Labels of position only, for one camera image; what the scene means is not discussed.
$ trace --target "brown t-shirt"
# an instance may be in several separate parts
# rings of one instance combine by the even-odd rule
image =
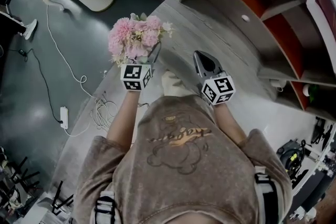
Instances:
[[[78,182],[79,224],[89,223],[100,192],[112,186],[124,224],[166,223],[187,212],[226,224],[257,224],[255,165],[265,166],[281,185],[284,211],[289,210],[289,177],[261,132],[252,130],[236,145],[197,96],[155,101],[136,139],[126,153],[117,143],[95,138]]]

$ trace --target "white cube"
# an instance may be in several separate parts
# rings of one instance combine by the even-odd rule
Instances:
[[[231,76],[207,79],[202,87],[202,94],[212,105],[229,101],[236,92]]]
[[[121,65],[120,80],[128,91],[143,90],[151,77],[151,65]]]

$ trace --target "dark green floor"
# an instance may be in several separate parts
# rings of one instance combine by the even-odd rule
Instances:
[[[130,13],[150,14],[163,0],[115,0],[105,12],[94,13],[78,0],[55,0],[68,10],[59,11],[49,7],[50,29],[64,56],[78,79],[87,75],[84,87],[93,93],[104,71],[112,64],[108,52],[108,31],[117,19]],[[59,108],[69,109],[69,131],[77,115],[84,108],[88,96],[81,90],[57,52],[47,30],[46,5],[42,0],[12,0],[13,15],[25,24],[34,18],[38,27],[30,41],[15,36],[10,49],[33,48],[40,59],[42,71],[50,88],[51,103],[59,118]],[[27,62],[16,52],[9,52],[4,59],[4,72],[0,92],[0,145],[7,155],[16,162],[25,156],[25,168],[30,172],[39,170],[39,181],[48,188],[59,155],[68,139],[51,114],[46,86],[33,55]]]

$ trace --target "shirt sleeve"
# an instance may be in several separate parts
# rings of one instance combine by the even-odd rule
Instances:
[[[100,193],[112,182],[112,175],[127,150],[118,143],[96,136],[78,178],[74,217],[87,224]]]
[[[282,187],[284,211],[287,213],[292,204],[292,184],[280,159],[266,141],[260,130],[250,132],[247,140],[239,144],[240,149],[255,166],[266,167],[267,174]]]

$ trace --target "white power adapter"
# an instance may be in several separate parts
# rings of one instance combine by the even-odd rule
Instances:
[[[61,121],[63,122],[61,123],[61,127],[66,130],[69,127],[69,110],[65,106],[62,106],[60,115]]]

